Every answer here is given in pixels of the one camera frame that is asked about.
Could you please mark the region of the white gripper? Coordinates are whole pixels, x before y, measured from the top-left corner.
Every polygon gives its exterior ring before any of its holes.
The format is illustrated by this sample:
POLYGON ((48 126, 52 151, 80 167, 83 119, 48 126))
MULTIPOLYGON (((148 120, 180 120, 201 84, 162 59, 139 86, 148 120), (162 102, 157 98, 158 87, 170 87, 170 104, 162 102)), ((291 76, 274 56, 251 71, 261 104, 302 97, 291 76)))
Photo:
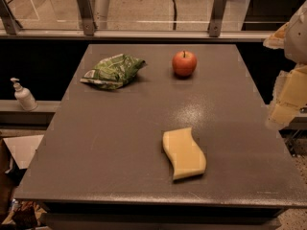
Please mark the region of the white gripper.
POLYGON ((284 48, 285 57, 299 63, 290 72, 280 71, 273 87, 266 127, 281 130, 307 104, 307 1, 263 45, 284 48))

